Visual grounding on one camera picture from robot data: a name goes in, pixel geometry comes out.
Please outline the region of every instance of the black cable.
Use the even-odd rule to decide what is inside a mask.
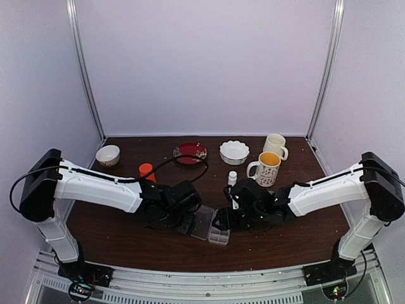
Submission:
[[[204,172],[203,172],[202,174],[198,175],[197,177],[193,178],[193,179],[191,180],[191,182],[197,181],[198,179],[200,179],[201,177],[203,177],[204,174],[207,173],[207,171],[208,171],[208,167],[209,167],[208,162],[207,162],[204,158],[201,158],[201,157],[198,157],[198,156],[194,156],[194,155],[180,155],[180,156],[174,156],[174,157],[172,157],[172,158],[169,158],[168,160],[165,160],[163,163],[160,163],[158,166],[156,166],[156,167],[155,167],[152,171],[150,171],[148,174],[146,174],[146,175],[144,175],[144,176],[142,176],[142,177],[139,177],[138,179],[134,179],[134,178],[116,179],[116,178],[114,178],[114,177],[108,177],[108,176],[105,176],[105,175],[103,175],[103,174],[99,174],[99,173],[94,172],[94,171],[88,171],[88,170],[85,170],[85,169],[77,169],[77,168],[72,168],[72,171],[75,171],[75,172],[78,172],[78,173],[82,173],[82,174],[85,174],[85,175],[89,175],[89,176],[93,176],[93,177],[98,177],[98,178],[100,178],[100,179],[105,179],[105,180],[110,181],[110,182],[115,182],[115,181],[116,181],[116,182],[119,182],[119,183],[121,183],[121,184],[132,184],[132,183],[134,183],[134,182],[139,182],[139,181],[141,181],[141,180],[143,180],[143,179],[146,179],[148,176],[150,176],[151,174],[155,173],[155,172],[158,171],[160,168],[164,167],[164,166],[167,165],[168,163],[171,163],[173,160],[178,160],[179,158],[193,158],[193,159],[195,159],[195,160],[200,160],[201,162],[203,162],[203,163],[205,164]]]
[[[400,183],[403,187],[405,187],[405,182],[403,182],[402,180],[400,180],[398,176],[396,176],[395,174],[393,174],[393,173],[391,173],[391,172],[388,172],[388,171],[386,171],[386,170],[384,170],[384,169],[382,169],[382,168],[365,166],[365,167],[362,167],[362,168],[354,169],[353,171],[356,172],[356,171],[360,171],[360,170],[372,170],[372,171],[375,171],[375,172],[378,172],[378,173],[381,173],[381,174],[385,174],[385,175],[391,176],[391,177],[392,177],[393,179],[395,179],[398,183]]]
[[[141,180],[143,180],[143,179],[146,179],[146,177],[148,177],[148,176],[150,176],[151,174],[155,173],[156,171],[158,171],[160,168],[164,167],[164,166],[167,165],[168,163],[171,163],[173,160],[177,160],[177,159],[179,159],[179,158],[186,158],[186,157],[193,158],[193,159],[196,159],[196,160],[200,160],[200,161],[202,161],[202,162],[205,164],[205,169],[204,169],[204,171],[203,171],[200,175],[198,175],[197,177],[195,177],[195,178],[193,178],[193,179],[191,180],[191,182],[195,182],[195,181],[197,181],[198,179],[200,179],[201,177],[203,177],[203,176],[205,175],[205,173],[207,173],[209,165],[208,165],[208,162],[207,162],[204,158],[201,158],[201,157],[198,157],[198,156],[194,156],[194,155],[180,155],[180,156],[175,156],[175,157],[173,157],[173,158],[170,158],[169,160],[166,160],[166,161],[164,161],[163,163],[160,163],[156,168],[154,168],[152,171],[150,171],[150,172],[149,172],[148,174],[146,174],[145,176],[142,176],[142,177],[140,177],[140,178],[138,178],[138,179],[115,179],[115,178],[113,178],[113,177],[108,177],[108,176],[105,176],[105,175],[102,175],[102,174],[98,174],[97,172],[87,171],[87,170],[80,169],[80,168],[71,168],[70,170],[75,171],[75,172],[78,172],[78,173],[90,175],[90,176],[93,176],[93,177],[98,177],[98,178],[101,178],[101,179],[106,179],[107,181],[111,181],[111,182],[117,181],[117,182],[122,183],[122,184],[131,184],[131,183],[139,182],[139,181],[141,181]],[[43,171],[46,171],[46,170],[50,170],[50,169],[59,169],[59,168],[68,169],[68,170],[69,170],[69,168],[68,168],[67,166],[45,167],[45,168],[40,168],[40,169],[38,169],[38,170],[30,171],[30,172],[28,172],[28,173],[26,173],[26,174],[20,176],[19,178],[17,178],[17,180],[16,180],[16,181],[13,183],[13,185],[11,186],[11,189],[10,189],[10,192],[9,192],[9,201],[10,201],[11,206],[13,207],[13,209],[14,209],[15,211],[17,211],[18,213],[21,213],[21,211],[15,206],[14,201],[13,201],[13,192],[14,192],[14,189],[15,189],[15,187],[17,186],[17,184],[18,184],[20,181],[22,181],[23,179],[25,179],[26,177],[28,177],[28,176],[30,176],[30,175],[33,175],[33,174],[36,174],[36,173],[39,173],[39,172],[43,172]]]
[[[382,168],[365,166],[365,167],[361,167],[361,168],[356,168],[356,169],[353,170],[353,172],[362,171],[362,170],[372,170],[372,171],[381,173],[383,175],[385,174],[385,175],[391,176],[398,183],[400,183],[403,187],[405,187],[405,182],[400,180],[398,176],[396,176],[395,174],[393,174],[391,172],[388,172],[388,171],[386,171],[386,170],[384,170]],[[331,176],[331,177],[327,177],[327,178],[325,178],[323,180],[320,180],[319,182],[314,182],[312,184],[312,186],[316,186],[316,185],[322,184],[324,182],[328,182],[328,181],[331,181],[333,179],[337,179],[338,177],[342,177],[342,176],[345,176],[345,175],[350,174],[350,173],[352,173],[352,171],[346,171],[346,172],[342,172],[340,174],[337,174],[337,175],[334,175],[334,176]],[[308,184],[307,182],[294,181],[292,184],[293,185],[298,185],[298,186],[301,186],[301,187],[311,187],[311,184]]]
[[[363,271],[363,275],[361,276],[360,281],[357,283],[356,287],[353,288],[353,290],[348,293],[347,295],[344,296],[344,299],[347,299],[348,297],[350,297],[360,286],[361,282],[363,282],[363,279],[365,278],[366,272],[367,272],[367,259],[365,254],[363,253],[363,251],[360,251],[361,255],[363,256],[363,260],[364,260],[364,271]]]
[[[20,176],[19,178],[17,178],[17,180],[14,182],[14,184],[12,185],[12,187],[10,189],[10,192],[9,192],[9,200],[10,200],[10,203],[11,203],[11,206],[13,207],[13,209],[15,211],[17,211],[18,213],[21,213],[21,211],[14,205],[14,202],[13,202],[13,191],[14,191],[14,188],[17,186],[17,184],[20,181],[22,181],[23,179],[25,179],[26,177],[28,177],[28,176],[30,176],[32,174],[36,174],[36,173],[43,172],[43,171],[50,170],[50,169],[58,169],[58,168],[67,169],[68,167],[66,167],[66,166],[52,166],[52,167],[40,168],[38,170],[30,171],[30,172]]]

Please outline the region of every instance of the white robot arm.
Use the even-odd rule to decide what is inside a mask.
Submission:
[[[34,222],[53,247],[66,276],[82,276],[87,264],[80,244],[54,213],[55,198],[83,200],[130,213],[142,210],[150,219],[182,234],[191,234],[194,212],[201,206],[201,199],[189,181],[174,187],[160,186],[145,179],[115,177],[81,168],[60,156],[61,151],[49,150],[31,169],[20,212]],[[256,222],[279,224],[332,205],[370,201],[370,211],[336,243],[331,261],[321,269],[322,275],[313,275],[319,267],[304,268],[310,278],[308,285],[345,276],[379,230],[405,211],[397,173],[373,153],[363,154],[361,162],[345,171],[309,183],[296,182],[275,193],[260,188],[252,179],[242,180],[224,192],[229,201],[237,202],[239,209],[218,210],[212,225],[221,230],[248,229]]]
[[[147,179],[112,176],[74,165],[61,158],[61,151],[49,150],[27,174],[19,212],[38,227],[56,252],[59,274],[73,280],[89,277],[90,281],[97,272],[106,277],[110,270],[97,270],[84,262],[80,244],[53,210],[55,198],[87,201],[128,213],[141,211],[148,219],[188,236],[195,230],[196,211],[202,205],[190,181],[168,187]]]
[[[344,277],[380,229],[405,211],[398,174],[371,152],[364,153],[362,160],[347,170],[309,183],[296,182],[275,193],[261,189],[252,179],[242,180],[224,192],[239,209],[218,211],[213,225],[221,230],[246,229],[259,222],[276,225],[345,202],[363,200],[370,205],[338,240],[331,262],[321,269],[317,265],[304,268],[308,285]]]

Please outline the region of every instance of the red saucer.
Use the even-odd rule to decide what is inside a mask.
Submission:
[[[199,142],[185,142],[173,150],[173,156],[180,155],[195,155],[200,158],[205,158],[207,157],[207,149]],[[179,158],[177,161],[184,165],[194,165],[201,162],[201,160],[195,160],[191,157]]]

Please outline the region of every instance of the small bowl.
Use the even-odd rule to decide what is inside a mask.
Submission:
[[[228,165],[241,165],[249,156],[249,147],[240,141],[227,141],[220,146],[220,155]]]
[[[119,147],[114,145],[102,147],[96,153],[96,160],[104,167],[116,165],[120,161]]]

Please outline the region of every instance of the white mug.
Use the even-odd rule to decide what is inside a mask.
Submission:
[[[274,185],[280,168],[280,157],[272,152],[263,152],[259,155],[259,160],[250,163],[247,166],[246,175],[250,179],[254,179],[262,187],[270,187]],[[253,167],[257,167],[256,173],[250,176],[250,171]]]
[[[289,150],[285,147],[285,138],[280,134],[270,134],[267,136],[263,152],[273,152],[281,160],[287,160],[289,157]]]

